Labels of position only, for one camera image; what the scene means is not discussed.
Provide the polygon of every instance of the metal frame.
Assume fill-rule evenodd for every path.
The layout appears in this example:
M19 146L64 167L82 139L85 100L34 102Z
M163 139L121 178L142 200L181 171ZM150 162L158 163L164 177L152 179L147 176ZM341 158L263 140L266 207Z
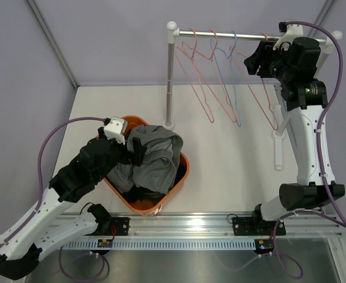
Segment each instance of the metal frame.
M239 217L250 216L251 212L219 212L219 213L159 213L156 216L142 216L128 213L111 213L112 216L130 218L128 236L118 236L116 250L253 250L253 246L233 246L226 248L221 243L246 243L254 239L268 239L268 236L234 236L232 224L227 220L228 214ZM49 229L74 219L78 213L63 213ZM342 228L326 219L314 215L298 215L284 219L286 236L279 239L327 239L335 267L342 283L346 283L346 248ZM87 245L103 236L85 236L70 242L65 249L86 249ZM160 243L201 242L204 246L185 245L182 247L161 245Z
M328 18L331 13L333 7L337 3L338 0L326 0L323 4L318 16L316 17L314 23L319 26L323 26L324 22ZM315 28L311 28L308 32L308 37L314 37L317 34L317 30Z
M74 90L77 91L77 88L79 87L77 80L75 79L70 67L68 66L62 52L60 51L59 46L56 43L56 40L52 36L52 33L47 25L46 20L43 17L42 12L40 11L38 5L35 3L34 0L25 0L26 5L31 11L32 16L36 20L39 28L41 29L42 34L44 35L45 39L47 40L48 44L51 47L51 51L56 56L57 61L59 62L63 72L67 76L69 82L71 83Z
M159 213L153 217L126 213L111 213L114 217L129 217L128 236L122 239L268 239L269 236L234 236L228 215L251 216L251 212L219 213ZM78 213L63 213L48 229L60 226ZM315 215L298 215L284 219L286 235L282 239L342 238L342 228Z

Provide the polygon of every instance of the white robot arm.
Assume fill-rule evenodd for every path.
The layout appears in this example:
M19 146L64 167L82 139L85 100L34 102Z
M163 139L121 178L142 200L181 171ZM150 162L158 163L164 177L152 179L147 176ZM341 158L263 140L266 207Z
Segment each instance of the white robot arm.
M275 135L282 134L291 122L297 144L298 175L297 183L282 184L277 197L255 208L255 226L258 222L275 221L287 211L319 208L330 203L321 176L322 161L332 197L338 199L345 193L344 185L335 182L328 157L325 117L320 119L328 97L325 84L315 78L321 53L319 42L303 37L300 25L281 22L279 28L280 32L286 32L281 40L261 41L244 63L250 75L276 78L281 83L281 96L286 101L288 116ZM318 158L317 150L318 123L322 123L322 160Z
M0 275L18 280L34 270L39 261L73 239L109 229L111 216L101 205L92 205L88 212L73 221L47 231L50 223L84 195L94 190L118 163L129 160L139 166L146 149L133 139L134 152L127 151L123 133L127 122L121 118L106 119L99 136L82 147L71 163L61 168L44 190L42 205L37 203L11 228L0 235ZM8 242L6 239L34 213L32 219Z

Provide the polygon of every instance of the laundry basket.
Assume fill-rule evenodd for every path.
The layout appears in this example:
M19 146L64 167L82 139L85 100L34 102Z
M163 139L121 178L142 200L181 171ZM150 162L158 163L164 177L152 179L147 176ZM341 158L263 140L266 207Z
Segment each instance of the laundry basket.
M140 117L137 117L137 116L125 116L125 117L123 117L123 119L125 119L128 122L128 125L127 125L127 128L126 128L124 135L128 134L128 132L131 129L133 129L139 125L145 125L145 126L148 125L148 123L146 123L143 119L141 119ZM157 213L159 213L161 211L162 205L164 203L166 203L168 199L171 199L179 191L184 180L187 178L187 176L189 174L190 164L189 164L187 157L183 153L180 154L180 165L182 165L186 169L186 173L176 183L176 185L170 190L170 192L163 199L161 199L160 202L157 204L153 203L151 200L143 200L143 201L139 201L139 202L135 202L135 203L128 203L128 201L126 201L122 197L120 192L115 188L115 186L113 184L111 184L111 182L106 177L104 178L104 180L109 185L109 187L112 188L114 193L116 193L117 196L132 211L135 211L135 212L142 214L142 215L156 215Z

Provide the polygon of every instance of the metal pole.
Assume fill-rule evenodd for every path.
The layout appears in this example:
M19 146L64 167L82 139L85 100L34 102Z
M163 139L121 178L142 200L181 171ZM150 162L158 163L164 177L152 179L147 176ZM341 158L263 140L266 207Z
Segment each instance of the metal pole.
M175 22L167 23L167 86L166 86L166 120L163 123L165 129L173 129L172 105L173 105L173 66L174 66L174 32L177 30Z
M172 127L174 43L167 46L166 127Z
M206 32L206 31L195 31L195 34L197 37L204 37L204 38L215 38L215 34L213 32ZM181 31L177 32L176 36L180 37L195 37L195 34L193 31ZM217 32L216 33L217 38L221 39L233 39L234 40L234 34L225 33L225 32ZM259 34L236 34L237 40L251 40L251 41L260 41L264 40L264 35ZM267 35L267 38L271 41L277 41L281 38L279 35ZM326 43L326 38L316 38L316 40L320 44Z
M338 0L326 0L317 18L315 19L314 24L322 27L337 1ZM314 37L317 32L318 30L311 28L308 32L308 37Z
M77 88L79 86L77 83L77 80L75 79L74 74L72 73L72 70L70 69L68 63L66 62L64 56L62 55L62 52L61 52L59 46L57 45L56 40L52 36L52 33L51 33L51 31L47 25L46 20L43 17L42 12L40 11L37 3L35 3L34 0L25 0L25 2L31 11L31 14L34 16L37 24L39 25L39 27L40 27L43 35L45 36L47 42L49 43L52 52L56 56L56 59L60 63L60 66L61 66L63 72L65 73L65 75L69 79L73 89L77 90Z

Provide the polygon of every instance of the cable connector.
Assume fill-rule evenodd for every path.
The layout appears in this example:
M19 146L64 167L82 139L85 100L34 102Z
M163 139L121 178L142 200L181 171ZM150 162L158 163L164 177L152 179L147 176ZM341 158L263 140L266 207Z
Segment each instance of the cable connector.
M279 32L286 32L286 22L280 22L279 23Z
M103 131L109 140L116 139L118 143L126 144L123 134L126 131L127 125L128 122L125 119L114 116L111 118L110 124L103 128Z
M293 40L296 37L302 37L304 35L304 30L302 29L302 25L293 25L286 23L279 24L279 29L284 30L284 35L275 43L273 46L273 50L279 50L283 47L283 43L289 42L292 44Z
M103 124L105 126L107 126L110 123L110 121L111 121L111 118L105 118L104 121L103 121Z

